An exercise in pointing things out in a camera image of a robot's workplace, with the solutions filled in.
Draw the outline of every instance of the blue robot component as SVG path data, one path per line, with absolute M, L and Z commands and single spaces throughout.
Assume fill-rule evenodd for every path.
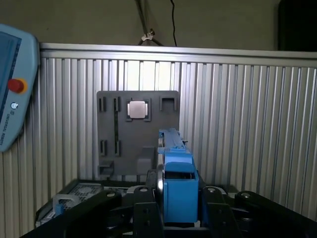
M 63 214 L 65 211 L 64 206 L 62 204 L 56 204 L 55 205 L 55 215 L 59 216 Z
M 34 36 L 0 24 L 0 152 L 22 129 L 39 62 Z
M 160 130 L 163 147 L 163 218 L 164 222 L 194 223 L 198 219 L 199 176 L 194 158 L 176 129 Z

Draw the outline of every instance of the red button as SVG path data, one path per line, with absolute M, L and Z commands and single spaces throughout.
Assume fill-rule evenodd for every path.
M 8 81 L 8 89 L 14 93 L 21 93 L 24 89 L 24 84 L 18 79 L 10 79 Z

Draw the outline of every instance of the slot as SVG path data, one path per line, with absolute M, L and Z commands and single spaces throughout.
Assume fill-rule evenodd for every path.
M 100 155 L 105 156 L 106 155 L 106 140 L 100 141 Z
M 165 179 L 194 179 L 194 173 L 167 172 L 165 171 Z
M 106 111 L 106 97 L 99 98 L 99 112 Z
M 163 111 L 166 109 L 177 111 L 177 99 L 170 97 L 160 97 L 159 110 Z
M 120 110 L 119 97 L 113 99 L 113 108 L 114 108 L 114 154 L 115 156 L 120 156 L 119 122 L 118 122 L 118 113 Z

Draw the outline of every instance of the gray wall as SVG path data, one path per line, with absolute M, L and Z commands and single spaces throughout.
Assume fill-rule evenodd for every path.
M 179 46 L 274 50 L 279 0 L 174 0 Z M 147 0 L 150 27 L 173 46 L 171 3 Z M 0 0 L 0 22 L 41 42 L 135 45 L 142 27 L 134 0 Z

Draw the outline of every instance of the gray mounting plate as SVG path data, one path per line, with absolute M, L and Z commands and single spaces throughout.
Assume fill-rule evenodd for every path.
M 146 175 L 159 130 L 179 129 L 179 93 L 100 91 L 97 105 L 100 175 Z

